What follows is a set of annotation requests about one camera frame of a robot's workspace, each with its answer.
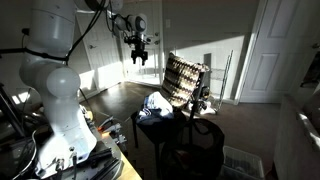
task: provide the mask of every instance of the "cloth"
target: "cloth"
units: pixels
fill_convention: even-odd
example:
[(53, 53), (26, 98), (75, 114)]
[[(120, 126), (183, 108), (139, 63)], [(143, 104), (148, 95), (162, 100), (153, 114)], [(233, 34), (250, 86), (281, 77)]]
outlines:
[(143, 108), (136, 121), (140, 124), (152, 125), (155, 122), (173, 118), (171, 104), (157, 91), (145, 97)]

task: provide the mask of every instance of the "cable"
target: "cable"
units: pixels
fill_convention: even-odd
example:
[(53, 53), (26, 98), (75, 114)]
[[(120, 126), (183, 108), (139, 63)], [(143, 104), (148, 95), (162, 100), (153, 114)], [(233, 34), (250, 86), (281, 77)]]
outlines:
[(24, 42), (24, 37), (25, 37), (25, 36), (26, 36), (26, 35), (24, 34), (24, 35), (22, 36), (22, 39), (21, 39), (21, 47), (22, 47), (22, 48), (24, 48), (24, 47), (23, 47), (23, 46), (24, 46), (24, 45), (23, 45), (23, 42)]
[(78, 44), (82, 41), (82, 39), (86, 36), (86, 34), (91, 30), (91, 28), (95, 25), (95, 23), (97, 22), (97, 20), (99, 19), (100, 15), (101, 15), (101, 12), (103, 11), (103, 7), (105, 5), (105, 2), (106, 2), (106, 0), (101, 1), (101, 3), (99, 4), (99, 8), (95, 12), (94, 16), (92, 17), (87, 29), (85, 30), (83, 35), (80, 36), (80, 38), (72, 45), (72, 48), (70, 49), (70, 51), (67, 54), (67, 59), (69, 59), (69, 57), (72, 54), (72, 52), (74, 51), (74, 49), (78, 46)]
[(73, 163), (73, 180), (77, 179), (77, 155), (72, 156)]
[[(110, 19), (111, 19), (111, 22), (112, 22), (112, 28), (110, 28), (110, 25), (109, 25), (109, 17), (108, 17), (108, 7), (110, 6)], [(108, 6), (107, 6), (107, 10), (106, 10), (106, 21), (107, 21), (107, 26), (108, 26), (108, 29), (110, 32), (112, 32), (113, 34), (113, 28), (114, 28), (114, 22), (113, 22), (113, 19), (112, 19), (112, 5), (111, 5), (111, 0), (109, 0), (109, 3), (108, 3)]]
[(93, 113), (92, 108), (91, 108), (91, 106), (90, 106), (90, 103), (89, 103), (89, 101), (88, 101), (88, 99), (87, 99), (86, 95), (84, 95), (84, 93), (83, 93), (83, 91), (82, 91), (82, 89), (81, 89), (81, 88), (79, 88), (79, 90), (80, 90), (80, 92), (81, 92), (81, 94), (82, 94), (82, 96), (83, 96), (84, 100), (85, 100), (85, 101), (86, 101), (86, 103), (88, 104), (90, 111)]
[(32, 155), (32, 158), (30, 160), (30, 162), (27, 164), (27, 166), (25, 168), (23, 168), (19, 174), (17, 174), (14, 178), (12, 178), (13, 180), (17, 179), (18, 177), (20, 177), (28, 168), (29, 166), (31, 165), (32, 161), (34, 160), (34, 158), (36, 157), (36, 154), (37, 154), (37, 143), (36, 143), (36, 140), (34, 138), (34, 134), (36, 133), (37, 130), (34, 130), (33, 133), (32, 133), (32, 141), (34, 143), (34, 152), (33, 152), (33, 155)]

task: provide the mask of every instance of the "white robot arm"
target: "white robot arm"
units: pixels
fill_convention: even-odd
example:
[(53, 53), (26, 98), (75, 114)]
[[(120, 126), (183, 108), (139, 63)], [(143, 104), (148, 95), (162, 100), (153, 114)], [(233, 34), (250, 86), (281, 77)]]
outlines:
[[(80, 87), (79, 75), (66, 65), (72, 50), (75, 13), (78, 7), (83, 12), (96, 11), (101, 4), (96, 0), (34, 0), (29, 42), (25, 59), (20, 68), (22, 81), (36, 89), (42, 99), (44, 114), (53, 134), (38, 153), (36, 174), (47, 178), (85, 161), (95, 148), (97, 139), (86, 124), (80, 109), (77, 91)], [(125, 42), (134, 44), (132, 58), (147, 59), (146, 17), (117, 14), (122, 1), (110, 0), (105, 5), (107, 16), (120, 31), (129, 31)]]

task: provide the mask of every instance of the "sunlight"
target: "sunlight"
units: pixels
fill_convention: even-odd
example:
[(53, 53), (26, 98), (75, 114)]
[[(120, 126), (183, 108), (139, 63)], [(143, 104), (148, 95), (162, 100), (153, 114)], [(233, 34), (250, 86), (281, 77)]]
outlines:
[(304, 114), (299, 113), (298, 117), (303, 121), (304, 127), (310, 135), (312, 143), (320, 150), (320, 137), (317, 131), (314, 129), (312, 123), (309, 121), (308, 117)]
[(12, 99), (14, 103), (16, 103), (17, 105), (21, 103), (20, 100), (17, 98), (17, 96), (12, 96)]
[(223, 77), (228, 55), (230, 55), (233, 50), (228, 80), (224, 92), (224, 99), (232, 99), (235, 96), (235, 89), (240, 80), (241, 73), (237, 71), (239, 70), (238, 67), (242, 67), (243, 65), (239, 64), (239, 60), (243, 56), (241, 52), (244, 43), (244, 35), (214, 42), (210, 42), (210, 40), (186, 41), (181, 47), (175, 47), (172, 52), (177, 56), (194, 63), (211, 63), (210, 91), (215, 94), (214, 97), (218, 97), (221, 94), (222, 80), (217, 80), (213, 78), (213, 76), (217, 71), (221, 71)]
[(28, 92), (21, 93), (18, 96), (19, 96), (20, 102), (22, 103), (26, 102), (30, 97)]
[(119, 61), (98, 68), (98, 77), (100, 89), (109, 88), (122, 82), (124, 79), (122, 63)]
[(82, 73), (79, 75), (81, 79), (81, 89), (88, 89), (91, 90), (92, 84), (93, 84), (93, 76), (94, 76), (94, 70)]

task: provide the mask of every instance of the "black cable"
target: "black cable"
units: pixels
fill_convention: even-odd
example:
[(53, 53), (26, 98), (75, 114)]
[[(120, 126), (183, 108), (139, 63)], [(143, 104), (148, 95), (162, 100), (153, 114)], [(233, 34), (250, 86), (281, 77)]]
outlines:
[(110, 16), (111, 16), (110, 19), (111, 19), (111, 22), (113, 23), (111, 0), (109, 0), (108, 6), (107, 6), (107, 9), (106, 9), (106, 21), (107, 21), (107, 27), (108, 27), (109, 31), (113, 33), (113, 28), (111, 29), (110, 25), (109, 25), (109, 17), (108, 17), (108, 7), (109, 6), (110, 6)]
[(66, 64), (68, 65), (68, 60), (70, 55), (72, 54), (72, 52), (74, 51), (74, 49), (78, 46), (78, 44), (82, 41), (82, 39), (86, 36), (86, 34), (91, 30), (91, 28), (95, 25), (95, 23), (97, 22), (97, 20), (99, 19), (101, 12), (103, 11), (103, 7), (105, 5), (106, 0), (102, 0), (101, 3), (99, 4), (98, 10), (95, 12), (93, 18), (91, 19), (87, 29), (85, 30), (85, 32), (83, 33), (82, 36), (80, 36), (80, 38), (72, 45), (72, 48), (70, 49), (70, 51), (67, 54), (67, 61)]
[(77, 156), (72, 157), (72, 163), (73, 163), (73, 180), (77, 179)]
[(90, 106), (90, 103), (89, 103), (89, 101), (88, 101), (88, 99), (87, 99), (86, 95), (84, 95), (84, 93), (83, 93), (83, 91), (82, 91), (82, 89), (81, 89), (81, 88), (79, 88), (79, 90), (80, 90), (80, 92), (81, 92), (81, 94), (82, 94), (82, 96), (83, 96), (84, 100), (85, 100), (85, 101), (86, 101), (86, 103), (88, 104), (90, 111), (91, 111), (91, 112), (92, 112), (92, 114), (93, 114), (92, 108), (91, 108), (91, 106)]
[(22, 48), (24, 48), (24, 47), (23, 47), (23, 46), (24, 46), (24, 45), (23, 45), (23, 42), (24, 42), (24, 37), (25, 37), (25, 36), (26, 36), (26, 35), (24, 34), (24, 35), (22, 36), (22, 39), (21, 39), (21, 47), (22, 47)]
[(62, 170), (61, 169), (57, 170), (57, 174), (56, 174), (54, 180), (62, 180)]

